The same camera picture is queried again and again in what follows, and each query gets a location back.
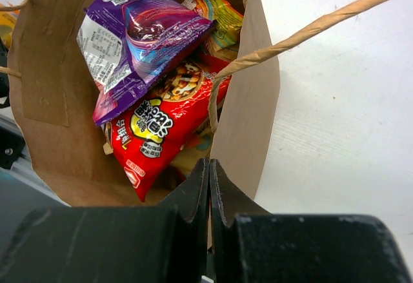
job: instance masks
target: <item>twisted paper handle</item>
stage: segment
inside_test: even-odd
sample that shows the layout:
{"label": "twisted paper handle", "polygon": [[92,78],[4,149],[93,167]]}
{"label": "twisted paper handle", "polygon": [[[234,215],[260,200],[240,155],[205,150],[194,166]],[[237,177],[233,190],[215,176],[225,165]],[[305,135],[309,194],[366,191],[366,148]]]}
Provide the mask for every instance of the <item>twisted paper handle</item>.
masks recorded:
{"label": "twisted paper handle", "polygon": [[381,3],[384,3],[388,0],[358,0],[355,1],[331,14],[323,15],[319,19],[316,19],[313,23],[310,23],[303,29],[296,32],[291,37],[281,41],[274,46],[269,46],[268,48],[263,48],[247,54],[245,56],[236,59],[231,62],[227,67],[222,69],[214,79],[212,85],[211,97],[209,100],[208,111],[209,118],[211,123],[211,130],[213,133],[216,132],[218,128],[218,119],[217,119],[217,95],[219,91],[219,86],[222,83],[223,79],[232,75],[235,72],[243,70],[248,67],[255,66],[259,63],[266,61],[274,56],[277,56],[284,51],[287,51],[302,42],[314,37],[315,35],[324,32],[330,27],[348,19],[354,17],[355,15],[360,14],[361,12],[367,11]]}
{"label": "twisted paper handle", "polygon": [[[18,11],[23,9],[27,4],[31,3],[32,0],[24,0],[21,2],[20,5],[17,6],[10,6],[10,7],[0,7],[0,12],[12,12],[12,11]],[[21,74],[13,69],[7,68],[7,67],[2,67],[0,66],[0,73],[5,73],[7,75],[13,75],[14,77],[21,78]]]}

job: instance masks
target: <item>colorful packaging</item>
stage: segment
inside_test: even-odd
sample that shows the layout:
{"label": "colorful packaging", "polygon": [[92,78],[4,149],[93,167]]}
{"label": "colorful packaging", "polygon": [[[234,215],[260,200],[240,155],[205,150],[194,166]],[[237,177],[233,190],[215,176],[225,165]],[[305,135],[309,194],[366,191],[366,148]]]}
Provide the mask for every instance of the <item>colorful packaging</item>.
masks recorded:
{"label": "colorful packaging", "polygon": [[233,61],[239,50],[239,34],[243,16],[226,0],[185,0],[184,6],[199,15],[217,20],[217,28],[205,41],[205,51],[224,61]]}
{"label": "colorful packaging", "polygon": [[95,0],[77,42],[100,95],[97,125],[142,98],[213,30],[214,23],[173,0]]}
{"label": "colorful packaging", "polygon": [[[196,52],[185,59],[144,98],[105,125],[105,135],[139,198],[183,149],[208,117],[216,73],[228,63]],[[218,102],[230,79],[219,88]]]}
{"label": "colorful packaging", "polygon": [[12,32],[17,21],[17,17],[12,12],[0,12],[0,39],[6,48],[12,45]]}

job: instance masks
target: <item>brown paper bag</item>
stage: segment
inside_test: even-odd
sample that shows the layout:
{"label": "brown paper bag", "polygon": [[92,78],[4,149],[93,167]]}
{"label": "brown paper bag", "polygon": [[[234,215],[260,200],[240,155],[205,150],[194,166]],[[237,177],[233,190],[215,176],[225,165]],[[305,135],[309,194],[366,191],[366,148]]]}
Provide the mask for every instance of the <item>brown paper bag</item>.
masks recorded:
{"label": "brown paper bag", "polygon": [[[92,120],[97,89],[76,43],[83,9],[92,1],[26,0],[13,8],[24,7],[14,30],[8,68],[0,70],[10,75],[14,117],[34,170],[59,197],[74,206],[140,204],[116,159],[104,154],[105,138]],[[229,1],[243,10],[243,0]],[[257,190],[272,130],[279,90],[274,56],[384,1],[356,1],[270,46],[261,0],[248,0],[240,48],[245,56],[217,75],[214,88],[228,74],[272,60],[233,76],[211,154],[247,195],[253,197]],[[216,131],[214,90],[210,120]],[[147,204],[155,204],[168,192],[156,186]]]}

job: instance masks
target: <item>snack bag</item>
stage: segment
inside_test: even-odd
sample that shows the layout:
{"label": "snack bag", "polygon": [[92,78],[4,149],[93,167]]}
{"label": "snack bag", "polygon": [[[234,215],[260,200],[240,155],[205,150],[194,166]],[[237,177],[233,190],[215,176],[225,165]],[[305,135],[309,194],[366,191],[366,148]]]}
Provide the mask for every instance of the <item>snack bag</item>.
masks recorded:
{"label": "snack bag", "polygon": [[100,91],[95,123],[142,98],[213,29],[214,22],[173,0],[95,0],[77,36]]}
{"label": "snack bag", "polygon": [[[118,118],[105,125],[105,135],[139,198],[183,149],[208,117],[208,101],[216,73],[228,63],[196,52]],[[230,79],[219,88],[218,102]]]}
{"label": "snack bag", "polygon": [[0,12],[0,39],[8,49],[12,45],[12,32],[16,21],[17,18],[12,12]]}
{"label": "snack bag", "polygon": [[209,20],[217,20],[217,28],[204,43],[205,52],[233,61],[239,50],[239,33],[243,16],[226,0],[185,0],[184,6]]}

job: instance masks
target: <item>nutrition label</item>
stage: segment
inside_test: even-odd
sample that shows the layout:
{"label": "nutrition label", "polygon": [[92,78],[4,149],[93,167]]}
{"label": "nutrition label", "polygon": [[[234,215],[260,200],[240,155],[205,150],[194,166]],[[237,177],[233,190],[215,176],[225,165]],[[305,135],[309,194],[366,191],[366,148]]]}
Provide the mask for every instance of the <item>nutrition label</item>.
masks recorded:
{"label": "nutrition label", "polygon": [[86,16],[77,42],[94,80],[103,86],[106,85],[121,59],[120,38]]}
{"label": "nutrition label", "polygon": [[112,88],[114,88],[119,82],[121,82],[127,75],[130,75],[132,73],[132,70],[130,69],[130,66],[128,63],[120,67],[117,72],[115,72],[113,75],[111,75],[107,80],[105,84],[105,88],[103,89],[103,93],[106,94],[109,92]]}
{"label": "nutrition label", "polygon": [[195,0],[184,0],[182,5],[187,7],[189,10],[193,10],[196,8],[196,1]]}

